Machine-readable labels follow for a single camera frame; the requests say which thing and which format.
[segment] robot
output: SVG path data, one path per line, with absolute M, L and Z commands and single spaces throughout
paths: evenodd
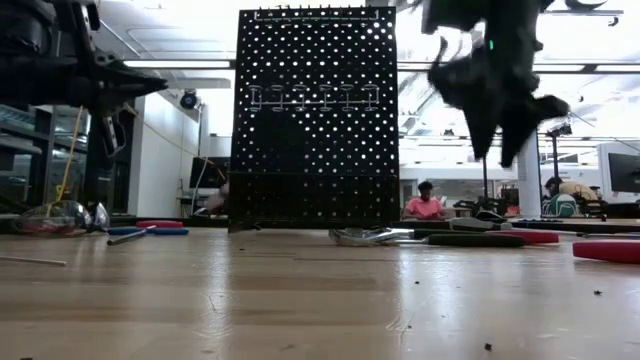
M 484 158 L 498 126 L 502 129 L 503 167 L 511 167 L 529 136 L 544 120 L 566 116 L 569 105 L 555 96 L 532 93 L 538 15 L 554 0 L 424 0 L 422 32 L 439 26 L 470 31 L 486 22 L 484 42 L 467 57 L 441 64 L 446 41 L 429 72 L 429 82 L 444 102 L 465 114 L 474 155 Z
M 92 139 L 101 139 L 102 154 L 89 154 L 85 205 L 104 202 L 113 156 L 126 144 L 113 115 L 136 97 L 164 90 L 164 79 L 127 67 L 97 48 L 92 32 L 100 28 L 93 0 L 0 0 L 0 103 L 70 105 L 91 115 Z M 54 31 L 73 41 L 75 56 L 54 53 Z

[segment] computer monitor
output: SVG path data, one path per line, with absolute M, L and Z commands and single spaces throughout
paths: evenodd
M 640 156 L 609 153 L 611 191 L 640 193 Z
M 199 157 L 193 158 L 189 188 L 219 189 L 227 182 L 227 168 L 231 159 L 228 157 L 210 157 L 207 159 L 210 162 L 206 162 Z M 205 166 L 204 173 L 202 173 L 202 166 Z

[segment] yellow cable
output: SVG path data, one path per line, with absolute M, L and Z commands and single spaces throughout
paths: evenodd
M 69 179 L 69 171 L 71 170 L 71 161 L 73 160 L 73 151 L 76 147 L 76 140 L 78 140 L 78 128 L 80 127 L 80 119 L 82 118 L 82 111 L 84 108 L 80 106 L 80 111 L 78 111 L 78 116 L 76 117 L 76 126 L 73 129 L 73 140 L 71 140 L 71 150 L 69 150 L 69 159 L 67 160 L 67 166 L 64 169 L 64 176 L 62 177 L 62 185 L 60 191 L 58 191 L 58 200 L 62 200 L 62 196 L 64 195 L 64 190 L 67 187 L 67 180 Z
M 182 150 L 182 151 L 186 152 L 187 154 L 189 154 L 189 155 L 191 155 L 191 156 L 197 157 L 197 158 L 199 158 L 199 159 L 201 159 L 201 160 L 204 160 L 206 163 L 208 163 L 208 164 L 210 164 L 210 165 L 215 166 L 215 167 L 216 167 L 216 170 L 218 171 L 218 174 L 220 175 L 220 177 L 222 178 L 222 180 L 227 181 L 226 176 L 224 176 L 224 174 L 222 173 L 222 171 L 220 171 L 220 168 L 219 168 L 218 166 L 216 166 L 216 164 L 215 164 L 213 161 L 211 161 L 211 160 L 209 160 L 209 159 L 207 159 L 207 158 L 205 158 L 205 157 L 198 156 L 198 155 L 196 155 L 196 154 L 192 153 L 192 152 L 191 152 L 191 151 L 189 151 L 189 150 L 186 150 L 186 149 L 185 149 L 185 148 L 183 148 L 182 146 L 180 146 L 180 145 L 178 145 L 178 144 L 174 143 L 174 142 L 173 142 L 173 141 L 171 141 L 169 138 L 167 138 L 166 136 L 162 135 L 158 130 L 154 129 L 154 128 L 153 128 L 153 126 L 149 125 L 149 123 L 147 123 L 146 121 L 144 121 L 144 119 L 142 119 L 142 118 L 140 117 L 140 114 L 138 114 L 138 112 L 137 112 L 134 108 L 132 108 L 132 107 L 131 107 L 131 105 L 129 105 L 129 104 L 125 104 L 125 108 L 126 108 L 126 109 L 127 109 L 127 110 L 128 110 L 128 111 L 129 111 L 129 112 L 130 112 L 134 117 L 135 117 L 135 118 L 136 118 L 136 120 L 140 120 L 140 121 L 142 121 L 142 123 L 143 123 L 146 127 L 148 127 L 148 128 L 149 128 L 149 130 L 151 130 L 151 131 L 153 131 L 154 133 L 156 133 L 158 136 L 160 136 L 162 139 L 164 139 L 164 140 L 165 140 L 166 142 L 168 142 L 169 144 L 171 144 L 171 145 L 173 145 L 173 146 L 177 147 L 178 149 L 180 149 L 180 150 Z

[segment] wooden table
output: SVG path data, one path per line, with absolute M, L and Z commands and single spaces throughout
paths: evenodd
M 0 263 L 0 358 L 639 359 L 640 267 L 575 260 L 572 240 L 338 248 L 324 231 L 195 229 L 107 248 L 100 236 L 5 237 L 2 255 L 69 265 Z

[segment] pegboard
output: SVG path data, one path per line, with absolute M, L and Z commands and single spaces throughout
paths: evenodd
M 241 11 L 231 222 L 398 220 L 395 8 Z

